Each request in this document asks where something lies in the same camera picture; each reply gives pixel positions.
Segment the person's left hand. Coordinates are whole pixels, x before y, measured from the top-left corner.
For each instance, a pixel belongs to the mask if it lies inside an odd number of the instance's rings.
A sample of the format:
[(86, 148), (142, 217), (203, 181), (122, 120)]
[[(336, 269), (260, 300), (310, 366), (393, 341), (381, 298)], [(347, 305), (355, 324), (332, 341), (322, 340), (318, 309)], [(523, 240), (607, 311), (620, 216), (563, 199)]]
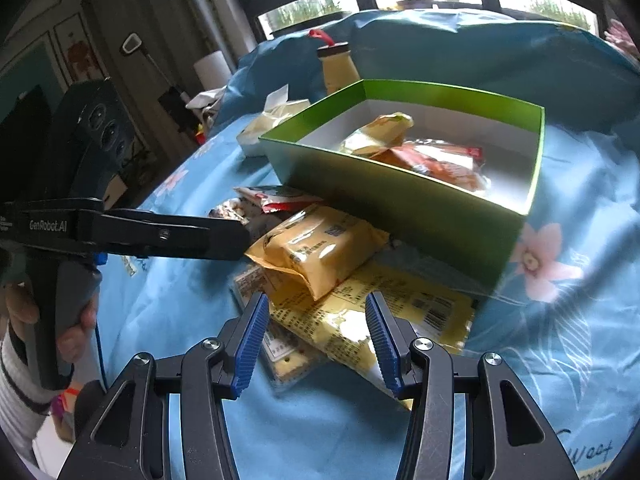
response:
[[(25, 341), (25, 328), (38, 321), (39, 311), (29, 289), (23, 283), (11, 283), (4, 288), (6, 308), (15, 335)], [(67, 363), (75, 364), (85, 353), (90, 336), (96, 328), (99, 292), (95, 292), (82, 309), (79, 322), (70, 326), (56, 340), (58, 352)]]

